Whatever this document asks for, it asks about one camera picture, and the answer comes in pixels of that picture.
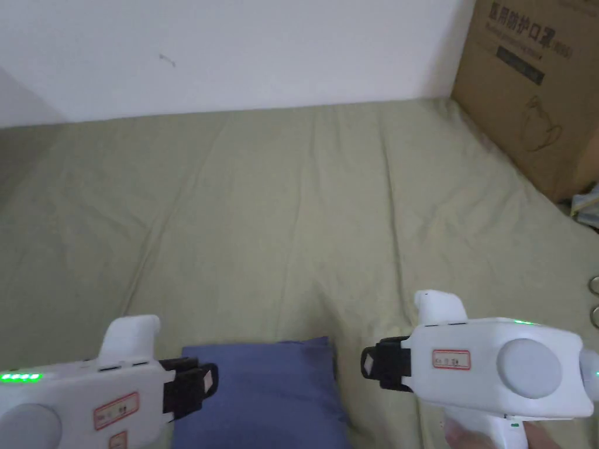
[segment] hand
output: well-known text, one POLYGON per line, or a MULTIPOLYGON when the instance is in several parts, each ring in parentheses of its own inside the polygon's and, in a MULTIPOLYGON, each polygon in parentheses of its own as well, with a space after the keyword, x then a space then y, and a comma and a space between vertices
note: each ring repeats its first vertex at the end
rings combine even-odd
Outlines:
MULTIPOLYGON (((542 427, 524 423, 528 449, 561 449, 542 427)), ((469 432, 459 423, 445 421, 445 440, 452 449, 496 449, 491 439, 482 433, 469 432)))

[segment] white controller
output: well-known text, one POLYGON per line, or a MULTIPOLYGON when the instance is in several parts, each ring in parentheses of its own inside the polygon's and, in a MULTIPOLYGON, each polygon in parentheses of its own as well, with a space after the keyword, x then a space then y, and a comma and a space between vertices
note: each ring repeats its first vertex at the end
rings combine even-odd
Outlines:
POLYGON ((118 318, 97 359, 0 372, 0 447, 135 449, 199 410, 217 367, 155 360, 159 328, 153 315, 118 318))
POLYGON ((447 417, 488 435, 498 449, 527 449, 523 421, 592 415, 599 355, 584 350, 575 333, 509 318, 469 320, 450 293, 425 290, 415 301, 419 325, 401 349, 390 350, 385 340, 367 348, 365 377, 444 407, 447 417), (401 371, 401 385, 385 374, 390 356, 409 360, 392 367, 401 371))

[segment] white wall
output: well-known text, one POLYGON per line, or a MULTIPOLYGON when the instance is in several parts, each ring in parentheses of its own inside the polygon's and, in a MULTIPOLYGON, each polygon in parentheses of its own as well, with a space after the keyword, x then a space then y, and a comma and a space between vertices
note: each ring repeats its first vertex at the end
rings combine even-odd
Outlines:
POLYGON ((4 0, 0 126, 448 95, 474 0, 4 0))

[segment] brown cardboard box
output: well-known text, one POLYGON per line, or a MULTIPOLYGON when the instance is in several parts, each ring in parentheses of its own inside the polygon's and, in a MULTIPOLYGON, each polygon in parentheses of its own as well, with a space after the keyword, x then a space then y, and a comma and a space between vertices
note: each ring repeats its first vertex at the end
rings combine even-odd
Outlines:
POLYGON ((478 0, 452 96, 550 199, 599 180, 599 0, 478 0))

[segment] blue pillow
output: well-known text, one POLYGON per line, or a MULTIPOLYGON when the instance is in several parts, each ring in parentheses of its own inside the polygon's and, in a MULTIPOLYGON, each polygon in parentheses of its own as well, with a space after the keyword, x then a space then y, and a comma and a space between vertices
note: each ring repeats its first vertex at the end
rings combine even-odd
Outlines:
POLYGON ((175 422, 173 449, 350 449, 328 338, 192 346, 219 367, 219 389, 175 422))

